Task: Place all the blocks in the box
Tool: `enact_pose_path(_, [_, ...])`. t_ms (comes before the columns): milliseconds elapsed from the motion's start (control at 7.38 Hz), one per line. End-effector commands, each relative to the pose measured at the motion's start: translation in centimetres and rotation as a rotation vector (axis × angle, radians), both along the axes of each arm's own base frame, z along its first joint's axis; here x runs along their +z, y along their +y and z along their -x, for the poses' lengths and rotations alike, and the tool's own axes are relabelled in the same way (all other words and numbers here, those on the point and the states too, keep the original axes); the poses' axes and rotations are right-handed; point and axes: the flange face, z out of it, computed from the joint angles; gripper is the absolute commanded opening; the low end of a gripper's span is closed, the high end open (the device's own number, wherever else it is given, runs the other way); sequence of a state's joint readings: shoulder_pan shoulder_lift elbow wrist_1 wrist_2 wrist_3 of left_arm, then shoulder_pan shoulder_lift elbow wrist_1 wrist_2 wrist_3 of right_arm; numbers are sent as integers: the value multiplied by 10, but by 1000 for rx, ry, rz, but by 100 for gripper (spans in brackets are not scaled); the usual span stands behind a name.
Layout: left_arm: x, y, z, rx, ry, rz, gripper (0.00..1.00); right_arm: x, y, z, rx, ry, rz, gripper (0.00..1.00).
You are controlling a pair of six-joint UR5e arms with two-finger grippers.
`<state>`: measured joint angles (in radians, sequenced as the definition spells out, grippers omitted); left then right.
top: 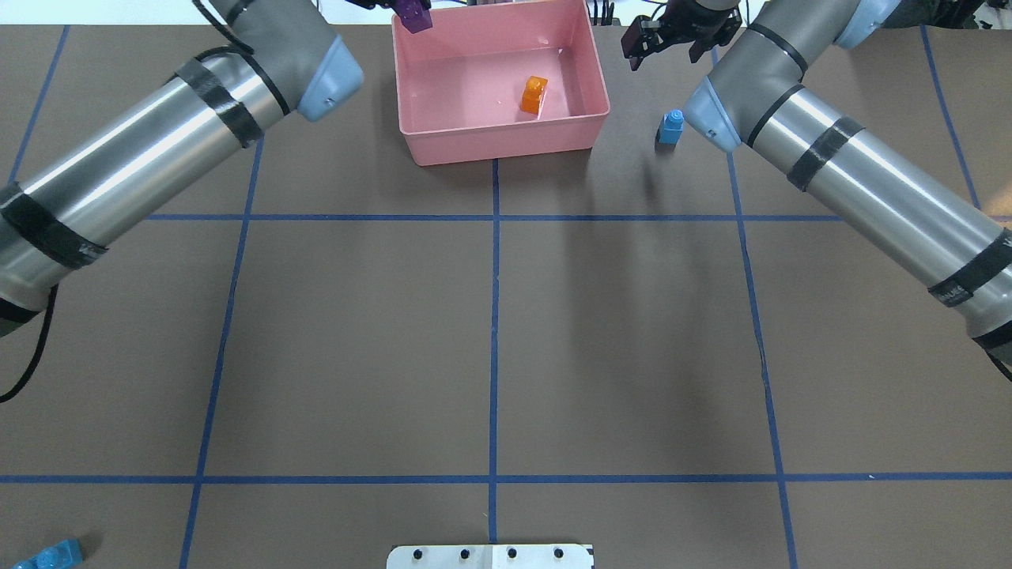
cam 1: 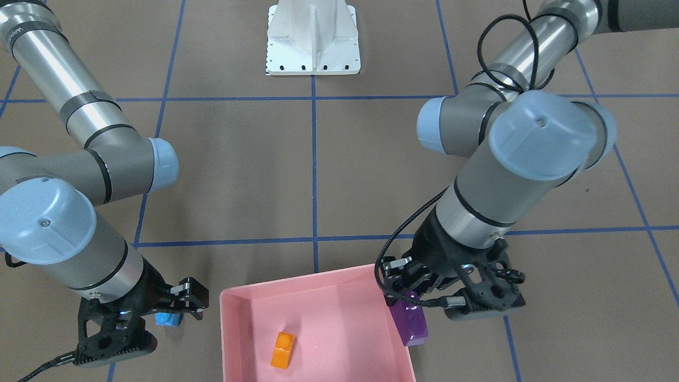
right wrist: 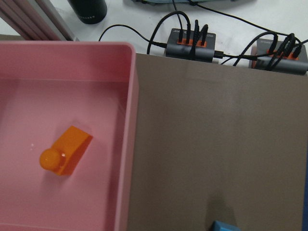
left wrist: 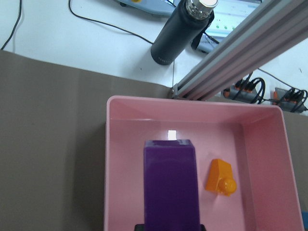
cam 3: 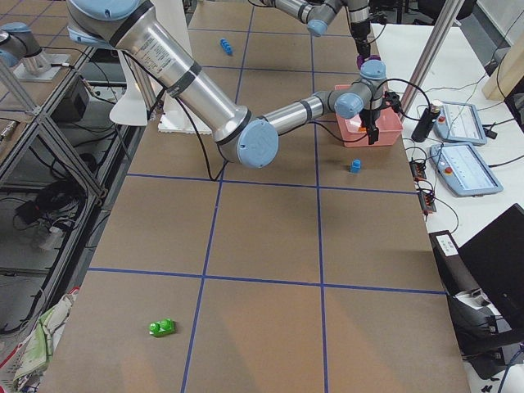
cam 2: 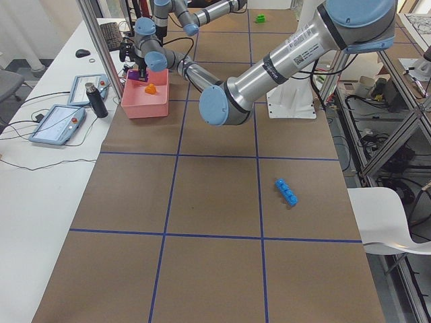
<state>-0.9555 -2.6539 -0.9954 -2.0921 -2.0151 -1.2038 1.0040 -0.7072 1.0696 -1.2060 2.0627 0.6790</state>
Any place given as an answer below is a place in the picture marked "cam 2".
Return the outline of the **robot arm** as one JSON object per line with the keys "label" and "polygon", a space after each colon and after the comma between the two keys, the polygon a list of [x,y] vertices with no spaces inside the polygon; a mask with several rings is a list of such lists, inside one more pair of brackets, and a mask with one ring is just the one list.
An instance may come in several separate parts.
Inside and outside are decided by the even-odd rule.
{"label": "robot arm", "polygon": [[201,26],[240,11],[246,1],[218,1],[190,13],[186,1],[154,1],[153,16],[134,26],[135,62],[153,72],[176,71],[201,91],[199,111],[207,124],[240,125],[254,102],[330,50],[376,52],[393,45],[396,1],[324,1],[312,19],[239,77],[221,81],[186,54],[162,45],[168,16],[174,13],[188,36]]}
{"label": "robot arm", "polygon": [[173,13],[181,28],[187,36],[194,36],[198,33],[199,28],[211,21],[218,19],[229,13],[239,13],[246,7],[246,0],[218,1],[208,7],[204,7],[195,13],[188,9],[187,1],[152,1],[153,16],[155,24],[155,37],[161,42],[167,35],[169,14]]}

